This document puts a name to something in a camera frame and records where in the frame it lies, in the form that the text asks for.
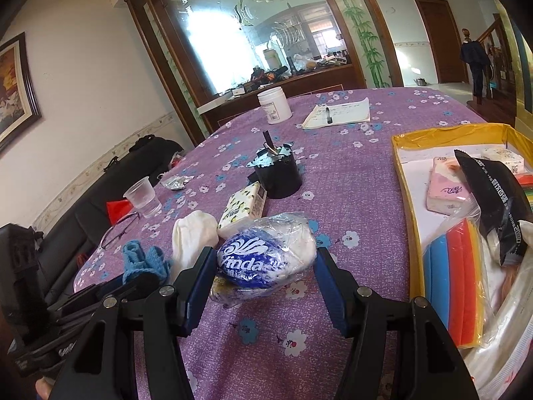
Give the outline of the person's left hand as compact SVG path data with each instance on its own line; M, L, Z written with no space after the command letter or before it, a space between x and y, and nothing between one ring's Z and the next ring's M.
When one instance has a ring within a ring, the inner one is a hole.
M48 400L54 387L54 381L48 377L41 377L36 380L34 387L39 399Z

